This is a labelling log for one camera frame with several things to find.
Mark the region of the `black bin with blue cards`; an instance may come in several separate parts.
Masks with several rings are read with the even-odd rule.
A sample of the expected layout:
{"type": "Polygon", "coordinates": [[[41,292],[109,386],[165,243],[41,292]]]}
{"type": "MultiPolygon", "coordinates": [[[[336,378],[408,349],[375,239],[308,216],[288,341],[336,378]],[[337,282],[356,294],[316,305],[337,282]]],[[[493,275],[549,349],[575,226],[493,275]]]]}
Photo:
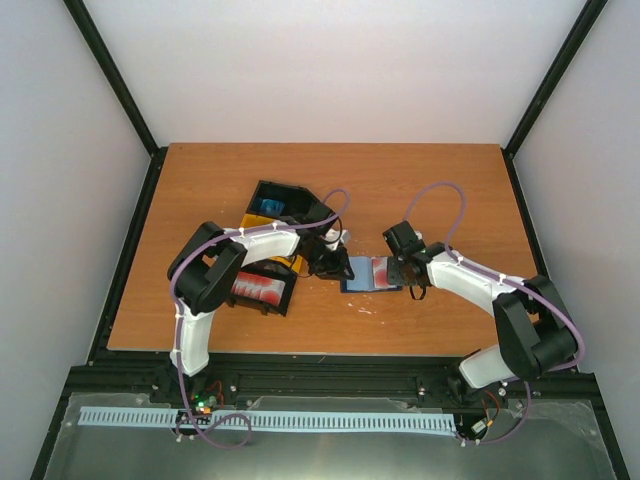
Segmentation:
{"type": "Polygon", "coordinates": [[[259,205],[263,198],[280,200],[285,204],[282,214],[276,218],[307,214],[312,206],[319,202],[307,188],[259,180],[245,213],[262,216],[259,214],[259,205]]]}

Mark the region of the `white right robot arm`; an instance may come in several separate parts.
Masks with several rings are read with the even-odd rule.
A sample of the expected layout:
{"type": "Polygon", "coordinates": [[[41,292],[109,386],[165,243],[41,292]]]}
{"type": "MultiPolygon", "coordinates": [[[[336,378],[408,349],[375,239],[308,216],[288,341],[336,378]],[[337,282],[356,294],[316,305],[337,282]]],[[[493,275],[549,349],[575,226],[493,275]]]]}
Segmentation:
{"type": "Polygon", "coordinates": [[[533,381],[546,372],[569,368],[584,342],[554,284],[538,275],[507,276],[464,257],[443,243],[427,246],[408,221],[387,229],[391,251],[388,282],[452,293],[489,314],[497,344],[464,358],[450,377],[450,388],[479,390],[512,379],[533,381]]]}

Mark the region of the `blue card holder wallet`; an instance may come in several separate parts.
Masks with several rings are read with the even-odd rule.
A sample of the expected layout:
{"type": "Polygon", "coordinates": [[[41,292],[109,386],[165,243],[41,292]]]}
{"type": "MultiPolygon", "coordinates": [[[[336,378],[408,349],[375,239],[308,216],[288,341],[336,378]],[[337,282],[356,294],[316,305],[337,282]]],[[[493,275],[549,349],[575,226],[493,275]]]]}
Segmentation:
{"type": "Polygon", "coordinates": [[[354,271],[354,279],[340,282],[340,291],[342,293],[396,292],[402,290],[402,287],[396,286],[389,290],[375,290],[373,288],[372,258],[365,256],[349,257],[354,271]]]}

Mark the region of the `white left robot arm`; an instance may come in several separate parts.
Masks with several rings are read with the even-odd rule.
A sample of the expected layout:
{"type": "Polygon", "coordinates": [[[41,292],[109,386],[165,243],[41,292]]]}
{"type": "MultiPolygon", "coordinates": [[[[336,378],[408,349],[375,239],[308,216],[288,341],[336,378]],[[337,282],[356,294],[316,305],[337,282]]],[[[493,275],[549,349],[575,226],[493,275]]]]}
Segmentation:
{"type": "Polygon", "coordinates": [[[241,269],[273,257],[298,256],[308,273],[326,280],[352,280],[343,239],[344,209],[322,202],[306,215],[281,217],[249,228],[222,228],[203,223],[168,270],[169,295],[175,308],[170,352],[178,373],[172,388],[186,402],[201,400],[208,378],[208,340],[216,311],[230,296],[241,269]]]}

